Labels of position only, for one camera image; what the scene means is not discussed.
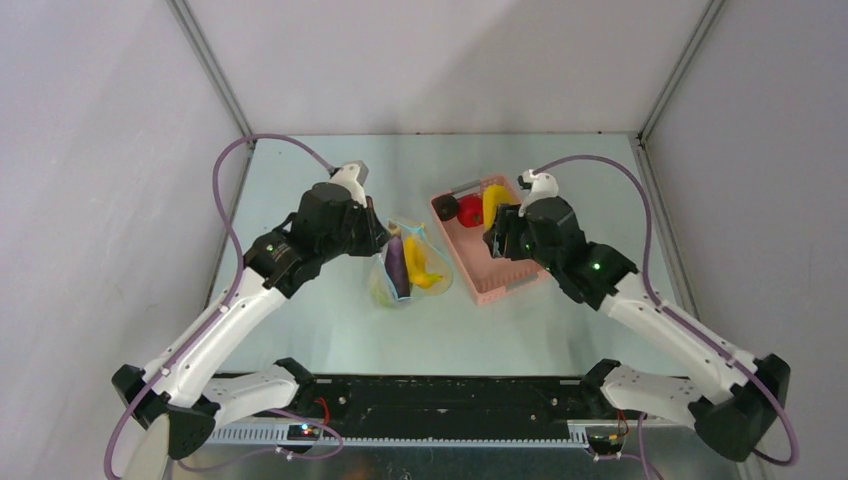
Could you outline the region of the green cabbage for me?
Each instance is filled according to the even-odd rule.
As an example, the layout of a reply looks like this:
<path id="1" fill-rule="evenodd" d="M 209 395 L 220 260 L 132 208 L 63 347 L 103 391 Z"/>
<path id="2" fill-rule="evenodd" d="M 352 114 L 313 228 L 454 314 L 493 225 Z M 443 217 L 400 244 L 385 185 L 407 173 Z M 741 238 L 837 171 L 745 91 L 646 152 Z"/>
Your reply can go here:
<path id="1" fill-rule="evenodd" d="M 395 298 L 392 284 L 380 267 L 371 271 L 368 279 L 368 291 L 377 305 L 385 308 L 394 306 Z"/>

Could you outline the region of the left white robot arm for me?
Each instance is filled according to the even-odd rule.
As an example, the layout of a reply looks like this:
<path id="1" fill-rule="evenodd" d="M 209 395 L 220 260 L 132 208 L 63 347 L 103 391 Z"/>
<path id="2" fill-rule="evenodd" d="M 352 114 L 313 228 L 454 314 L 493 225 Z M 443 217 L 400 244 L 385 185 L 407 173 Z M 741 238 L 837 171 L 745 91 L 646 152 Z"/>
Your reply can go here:
<path id="1" fill-rule="evenodd" d="M 246 336 L 324 264 L 341 255 L 374 256 L 387 239 L 358 182 L 319 182 L 302 195 L 296 212 L 253 242 L 235 284 L 162 356 L 143 368 L 116 371 L 112 383 L 144 429 L 167 420 L 166 458 L 188 457 L 213 432 L 243 417 L 281 408 L 297 417 L 311 412 L 314 377 L 291 358 L 255 374 L 214 376 Z"/>

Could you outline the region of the yellow bell pepper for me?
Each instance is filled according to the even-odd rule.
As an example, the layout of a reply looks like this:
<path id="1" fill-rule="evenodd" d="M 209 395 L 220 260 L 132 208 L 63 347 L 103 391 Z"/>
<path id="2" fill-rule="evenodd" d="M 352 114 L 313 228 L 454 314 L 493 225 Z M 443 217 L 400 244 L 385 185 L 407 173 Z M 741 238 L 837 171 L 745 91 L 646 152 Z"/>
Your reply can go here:
<path id="1" fill-rule="evenodd" d="M 516 203 L 511 190 L 504 185 L 491 184 L 483 189 L 482 193 L 482 213 L 483 226 L 485 230 L 489 230 L 494 225 L 497 210 L 502 205 L 511 206 Z"/>

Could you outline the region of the dark purple eggplant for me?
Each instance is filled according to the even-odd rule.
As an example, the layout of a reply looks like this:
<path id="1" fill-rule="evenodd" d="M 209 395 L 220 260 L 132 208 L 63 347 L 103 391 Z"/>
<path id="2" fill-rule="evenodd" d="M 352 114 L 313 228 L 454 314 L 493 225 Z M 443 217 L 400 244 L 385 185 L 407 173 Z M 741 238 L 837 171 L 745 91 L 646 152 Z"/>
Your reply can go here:
<path id="1" fill-rule="evenodd" d="M 389 226 L 389 240 L 384 255 L 385 271 L 399 299 L 411 295 L 411 284 L 406 266 L 404 243 L 400 229 L 395 224 Z"/>

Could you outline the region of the yellow banana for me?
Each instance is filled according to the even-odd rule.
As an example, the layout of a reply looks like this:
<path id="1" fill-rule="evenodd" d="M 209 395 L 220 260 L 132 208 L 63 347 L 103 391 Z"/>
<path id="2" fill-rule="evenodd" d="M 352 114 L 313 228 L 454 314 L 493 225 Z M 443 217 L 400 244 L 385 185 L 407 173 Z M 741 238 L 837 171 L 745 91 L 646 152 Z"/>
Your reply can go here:
<path id="1" fill-rule="evenodd" d="M 423 244 L 413 238 L 404 240 L 404 259 L 409 282 L 422 289 L 429 289 L 443 280 L 443 276 L 427 270 L 427 255 Z"/>

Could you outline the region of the clear zip top bag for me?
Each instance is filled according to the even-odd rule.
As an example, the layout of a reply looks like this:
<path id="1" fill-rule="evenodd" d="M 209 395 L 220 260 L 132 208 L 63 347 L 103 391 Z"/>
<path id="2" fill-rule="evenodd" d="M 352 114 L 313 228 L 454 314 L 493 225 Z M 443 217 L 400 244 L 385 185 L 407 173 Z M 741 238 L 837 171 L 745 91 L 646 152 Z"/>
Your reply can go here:
<path id="1" fill-rule="evenodd" d="M 453 284 L 453 270 L 447 256 L 434 245 L 426 225 L 390 217 L 386 226 L 389 240 L 368 278 L 374 302 L 400 308 L 447 292 Z"/>

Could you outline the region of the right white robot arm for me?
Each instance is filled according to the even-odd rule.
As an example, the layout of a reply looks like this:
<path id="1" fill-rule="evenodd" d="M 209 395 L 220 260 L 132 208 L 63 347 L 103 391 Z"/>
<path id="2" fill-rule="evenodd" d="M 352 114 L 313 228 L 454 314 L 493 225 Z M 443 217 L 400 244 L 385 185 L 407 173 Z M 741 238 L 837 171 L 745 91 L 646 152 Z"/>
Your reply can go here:
<path id="1" fill-rule="evenodd" d="M 632 260 L 586 239 L 562 198 L 527 208 L 488 201 L 483 226 L 492 257 L 536 262 L 573 301 L 627 326 L 688 373 L 687 379 L 663 377 L 604 360 L 586 375 L 581 392 L 591 416 L 621 409 L 672 420 L 722 457 L 742 462 L 784 415 L 791 369 L 781 357 L 756 358 L 662 299 Z"/>

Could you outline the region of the dark round fruit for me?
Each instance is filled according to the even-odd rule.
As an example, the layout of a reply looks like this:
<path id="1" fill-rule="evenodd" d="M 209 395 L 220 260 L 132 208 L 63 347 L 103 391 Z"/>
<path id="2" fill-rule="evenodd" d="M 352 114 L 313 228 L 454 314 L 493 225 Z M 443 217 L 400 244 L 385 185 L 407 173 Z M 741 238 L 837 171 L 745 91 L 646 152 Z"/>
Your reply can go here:
<path id="1" fill-rule="evenodd" d="M 448 222 L 457 217 L 460 204 L 452 195 L 441 195 L 431 201 L 431 206 L 441 222 Z"/>

